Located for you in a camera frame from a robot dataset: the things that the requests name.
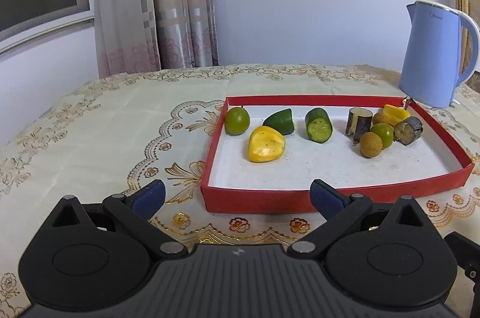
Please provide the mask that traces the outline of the brown longan round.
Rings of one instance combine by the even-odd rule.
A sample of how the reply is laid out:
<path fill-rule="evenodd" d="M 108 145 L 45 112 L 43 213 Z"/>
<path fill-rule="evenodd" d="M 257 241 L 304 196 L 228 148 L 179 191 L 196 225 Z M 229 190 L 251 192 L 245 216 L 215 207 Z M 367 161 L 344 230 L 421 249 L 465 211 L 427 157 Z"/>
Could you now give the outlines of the brown longan round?
<path fill-rule="evenodd" d="M 366 158 L 374 158 L 383 150 L 382 139 L 374 132 L 366 132 L 360 138 L 360 153 Z"/>

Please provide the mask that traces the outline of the green cucumber cut piece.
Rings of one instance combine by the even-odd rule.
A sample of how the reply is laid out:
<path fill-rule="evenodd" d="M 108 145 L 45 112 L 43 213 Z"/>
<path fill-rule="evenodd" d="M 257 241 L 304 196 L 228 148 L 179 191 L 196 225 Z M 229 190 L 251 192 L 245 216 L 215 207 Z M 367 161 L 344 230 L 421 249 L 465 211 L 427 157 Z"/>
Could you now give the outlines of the green cucumber cut piece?
<path fill-rule="evenodd" d="M 306 114 L 304 123 L 308 138 L 318 144 L 327 142 L 333 133 L 329 115 L 323 108 L 311 109 Z"/>

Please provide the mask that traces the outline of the green tomato with stem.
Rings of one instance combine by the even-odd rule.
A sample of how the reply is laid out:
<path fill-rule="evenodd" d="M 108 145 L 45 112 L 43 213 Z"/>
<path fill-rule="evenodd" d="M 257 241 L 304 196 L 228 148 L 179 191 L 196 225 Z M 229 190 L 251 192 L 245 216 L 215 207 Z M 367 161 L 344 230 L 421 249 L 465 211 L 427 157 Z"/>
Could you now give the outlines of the green tomato with stem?
<path fill-rule="evenodd" d="M 387 149 L 393 144 L 394 130 L 390 124 L 384 122 L 375 124 L 371 127 L 370 131 L 380 137 L 383 149 Z"/>

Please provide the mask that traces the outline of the sugarcane piece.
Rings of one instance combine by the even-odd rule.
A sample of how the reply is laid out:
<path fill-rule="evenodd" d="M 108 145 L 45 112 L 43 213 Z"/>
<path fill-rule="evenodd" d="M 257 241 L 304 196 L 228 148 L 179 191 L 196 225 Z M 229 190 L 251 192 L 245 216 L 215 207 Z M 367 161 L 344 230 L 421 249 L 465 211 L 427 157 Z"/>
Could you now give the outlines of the sugarcane piece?
<path fill-rule="evenodd" d="M 394 126 L 394 140 L 408 146 L 418 140 L 423 133 L 423 125 L 419 118 L 411 116 Z"/>
<path fill-rule="evenodd" d="M 372 120 L 373 113 L 370 110 L 360 107 L 351 108 L 346 123 L 346 136 L 351 138 L 354 144 L 358 144 L 361 136 L 370 130 Z"/>

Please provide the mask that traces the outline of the large yellow pepper piece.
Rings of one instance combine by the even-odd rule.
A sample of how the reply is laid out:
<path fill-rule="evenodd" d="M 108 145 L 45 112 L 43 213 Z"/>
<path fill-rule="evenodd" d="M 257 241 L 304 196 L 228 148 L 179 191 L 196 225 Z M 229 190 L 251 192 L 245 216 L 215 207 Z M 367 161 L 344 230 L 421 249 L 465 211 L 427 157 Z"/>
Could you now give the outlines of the large yellow pepper piece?
<path fill-rule="evenodd" d="M 285 138 L 279 131 L 259 126 L 250 134 L 247 155 L 254 163 L 275 161 L 283 156 L 285 147 Z"/>

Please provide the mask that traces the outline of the green cucumber end piece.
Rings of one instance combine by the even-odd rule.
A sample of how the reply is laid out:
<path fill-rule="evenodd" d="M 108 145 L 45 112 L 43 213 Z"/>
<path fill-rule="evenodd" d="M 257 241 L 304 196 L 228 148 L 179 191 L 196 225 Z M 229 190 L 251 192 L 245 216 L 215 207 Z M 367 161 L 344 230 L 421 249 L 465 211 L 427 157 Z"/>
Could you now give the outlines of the green cucumber end piece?
<path fill-rule="evenodd" d="M 295 131 L 295 124 L 292 117 L 292 110 L 286 108 L 267 117 L 264 126 L 270 127 L 282 135 L 290 135 Z"/>

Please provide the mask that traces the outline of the small yellow pepper piece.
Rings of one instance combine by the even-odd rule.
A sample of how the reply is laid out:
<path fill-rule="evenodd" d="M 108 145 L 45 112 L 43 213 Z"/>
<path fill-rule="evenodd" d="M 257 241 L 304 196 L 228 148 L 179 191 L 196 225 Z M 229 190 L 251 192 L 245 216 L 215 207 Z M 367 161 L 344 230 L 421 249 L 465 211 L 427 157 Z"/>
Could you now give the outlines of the small yellow pepper piece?
<path fill-rule="evenodd" d="M 408 110 L 394 105 L 384 105 L 382 112 L 386 116 L 386 122 L 391 126 L 396 126 L 411 116 Z"/>

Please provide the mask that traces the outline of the small green lime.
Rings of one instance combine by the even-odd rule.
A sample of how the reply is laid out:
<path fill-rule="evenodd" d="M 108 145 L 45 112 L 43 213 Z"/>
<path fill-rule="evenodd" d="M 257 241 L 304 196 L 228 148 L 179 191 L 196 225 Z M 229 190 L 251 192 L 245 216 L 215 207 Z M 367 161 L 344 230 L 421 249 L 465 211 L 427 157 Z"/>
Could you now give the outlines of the small green lime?
<path fill-rule="evenodd" d="M 224 117 L 224 129 L 228 135 L 242 135 L 250 126 L 250 116 L 242 107 L 231 108 Z"/>

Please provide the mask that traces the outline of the brown longan with stem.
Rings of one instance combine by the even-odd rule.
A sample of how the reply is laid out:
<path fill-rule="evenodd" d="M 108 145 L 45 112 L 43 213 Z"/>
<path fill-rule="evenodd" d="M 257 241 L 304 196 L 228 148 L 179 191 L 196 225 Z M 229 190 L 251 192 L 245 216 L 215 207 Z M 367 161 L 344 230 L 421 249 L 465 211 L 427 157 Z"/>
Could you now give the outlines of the brown longan with stem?
<path fill-rule="evenodd" d="M 379 111 L 374 114 L 373 119 L 372 119 L 372 125 L 375 126 L 380 123 L 385 123 L 388 124 L 388 117 L 383 113 L 383 111 Z"/>

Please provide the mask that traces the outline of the red shallow box tray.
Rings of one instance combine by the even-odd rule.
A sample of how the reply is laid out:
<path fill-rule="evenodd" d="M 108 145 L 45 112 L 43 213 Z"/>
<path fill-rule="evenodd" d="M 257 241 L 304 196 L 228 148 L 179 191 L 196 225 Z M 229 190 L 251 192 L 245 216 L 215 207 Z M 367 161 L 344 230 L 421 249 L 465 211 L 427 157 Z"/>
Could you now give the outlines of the red shallow box tray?
<path fill-rule="evenodd" d="M 402 97 L 282 95 L 227 97 L 220 111 L 202 176 L 206 209 L 230 214 L 283 214 L 310 212 L 309 187 L 321 179 L 345 195 L 365 194 L 375 202 L 391 203 L 400 195 L 415 198 L 464 186 L 474 164 L 460 143 L 414 101 L 412 116 L 422 121 L 421 137 L 408 146 L 393 144 L 367 159 L 345 135 L 351 108 L 377 112 L 384 105 L 403 105 Z M 250 132 L 230 136 L 224 115 L 233 107 L 245 108 L 250 128 L 256 129 L 272 113 L 290 108 L 295 131 L 286 137 L 283 156 L 254 163 L 247 156 Z M 333 127 L 330 139 L 318 144 L 307 136 L 304 118 L 323 108 Z"/>

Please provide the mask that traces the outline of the blue electric kettle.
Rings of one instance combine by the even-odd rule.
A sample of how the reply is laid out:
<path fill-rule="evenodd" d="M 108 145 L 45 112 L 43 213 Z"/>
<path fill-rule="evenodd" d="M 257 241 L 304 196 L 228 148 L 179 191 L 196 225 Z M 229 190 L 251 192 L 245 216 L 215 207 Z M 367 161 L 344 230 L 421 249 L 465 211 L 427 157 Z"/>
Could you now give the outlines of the blue electric kettle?
<path fill-rule="evenodd" d="M 479 59 L 479 25 L 467 13 L 432 1 L 407 5 L 411 21 L 400 90 L 434 108 L 448 108 L 456 89 L 475 71 Z M 461 32 L 472 41 L 466 70 L 461 69 Z"/>

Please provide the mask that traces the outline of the pink floral curtain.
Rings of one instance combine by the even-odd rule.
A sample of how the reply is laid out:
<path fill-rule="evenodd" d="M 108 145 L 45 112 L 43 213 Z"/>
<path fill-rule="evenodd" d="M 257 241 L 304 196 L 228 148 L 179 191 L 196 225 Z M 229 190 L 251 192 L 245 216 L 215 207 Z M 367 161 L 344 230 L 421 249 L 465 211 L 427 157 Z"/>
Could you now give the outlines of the pink floral curtain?
<path fill-rule="evenodd" d="M 218 63 L 213 0 L 95 0 L 100 77 Z"/>

